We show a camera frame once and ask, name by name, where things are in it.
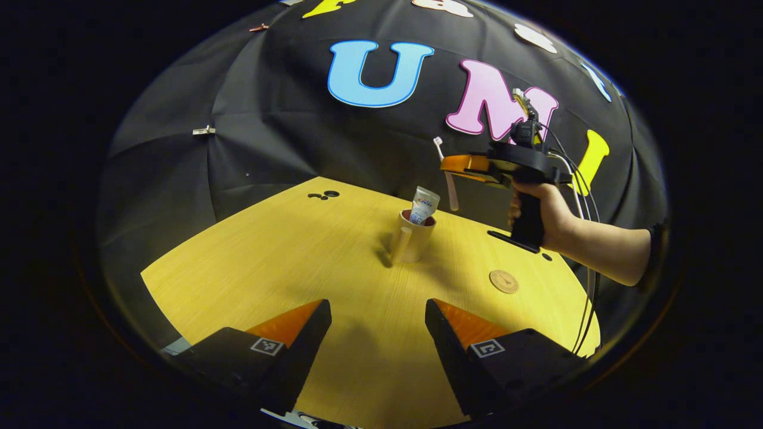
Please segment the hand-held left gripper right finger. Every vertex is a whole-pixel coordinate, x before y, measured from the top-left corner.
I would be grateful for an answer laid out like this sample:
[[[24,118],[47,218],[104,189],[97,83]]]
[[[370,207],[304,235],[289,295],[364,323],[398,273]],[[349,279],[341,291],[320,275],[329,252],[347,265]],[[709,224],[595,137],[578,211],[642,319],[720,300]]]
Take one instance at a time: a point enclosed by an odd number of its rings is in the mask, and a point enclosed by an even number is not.
[[[536,329],[510,332],[439,299],[427,300],[425,324],[470,418],[525,405],[586,363]]]

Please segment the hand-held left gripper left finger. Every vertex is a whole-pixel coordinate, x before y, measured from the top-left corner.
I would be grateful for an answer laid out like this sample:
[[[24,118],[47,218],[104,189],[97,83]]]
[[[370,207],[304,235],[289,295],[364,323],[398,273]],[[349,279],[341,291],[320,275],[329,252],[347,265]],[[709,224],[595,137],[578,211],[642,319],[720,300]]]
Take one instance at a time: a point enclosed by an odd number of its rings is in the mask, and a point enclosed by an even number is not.
[[[294,408],[331,323],[330,302],[315,300],[250,329],[218,329],[173,363],[237,401],[284,415]]]

